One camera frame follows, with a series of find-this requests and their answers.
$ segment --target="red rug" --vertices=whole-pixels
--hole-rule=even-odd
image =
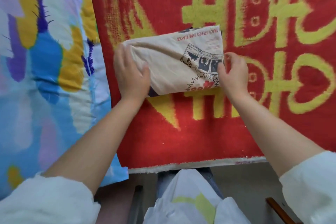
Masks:
[[[220,24],[225,51],[248,57],[249,91],[336,150],[336,0],[93,0],[112,104],[113,48],[129,38]],[[220,89],[148,99],[118,150],[129,168],[261,156]]]

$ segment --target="jeans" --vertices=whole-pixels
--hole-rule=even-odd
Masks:
[[[215,180],[213,179],[213,174],[209,167],[196,168],[196,170],[207,180],[216,194],[224,199],[224,196],[220,189],[218,188]],[[161,198],[163,193],[166,191],[166,188],[175,177],[175,175],[179,172],[179,170],[172,170],[166,172],[160,172],[157,174],[157,188],[156,188],[156,199]]]

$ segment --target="folded cloth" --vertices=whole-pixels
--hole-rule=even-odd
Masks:
[[[127,40],[141,69],[150,68],[150,97],[218,87],[218,63],[223,61],[219,26],[187,29],[166,35]]]

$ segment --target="forearm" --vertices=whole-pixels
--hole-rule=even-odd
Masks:
[[[141,103],[121,100],[43,175],[80,181],[95,194],[140,106]]]
[[[313,141],[272,115],[251,96],[246,95],[231,101],[278,176],[324,151]]]

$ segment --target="person's left hand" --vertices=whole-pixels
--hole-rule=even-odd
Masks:
[[[114,70],[121,98],[141,105],[151,85],[148,65],[139,71],[131,57],[130,47],[119,44],[114,52]]]

